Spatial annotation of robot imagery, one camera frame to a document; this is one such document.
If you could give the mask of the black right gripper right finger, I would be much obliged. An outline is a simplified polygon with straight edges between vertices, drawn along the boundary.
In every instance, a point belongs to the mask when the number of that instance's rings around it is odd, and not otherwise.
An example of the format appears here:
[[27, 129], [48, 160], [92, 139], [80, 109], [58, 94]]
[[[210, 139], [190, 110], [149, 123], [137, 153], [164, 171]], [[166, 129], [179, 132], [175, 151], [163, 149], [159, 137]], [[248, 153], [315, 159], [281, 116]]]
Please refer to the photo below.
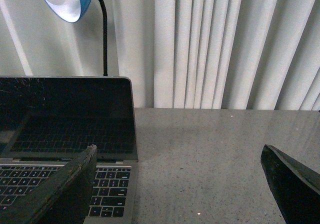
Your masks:
[[261, 157], [268, 186], [287, 224], [320, 222], [320, 174], [272, 145]]

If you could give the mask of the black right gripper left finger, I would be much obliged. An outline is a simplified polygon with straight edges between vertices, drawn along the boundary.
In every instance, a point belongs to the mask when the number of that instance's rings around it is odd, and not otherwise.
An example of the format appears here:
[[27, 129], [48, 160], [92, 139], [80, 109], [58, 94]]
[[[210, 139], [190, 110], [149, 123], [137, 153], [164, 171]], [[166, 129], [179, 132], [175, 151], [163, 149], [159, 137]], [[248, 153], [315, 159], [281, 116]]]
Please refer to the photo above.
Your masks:
[[97, 147], [76, 158], [0, 214], [2, 224], [82, 224], [89, 212]]

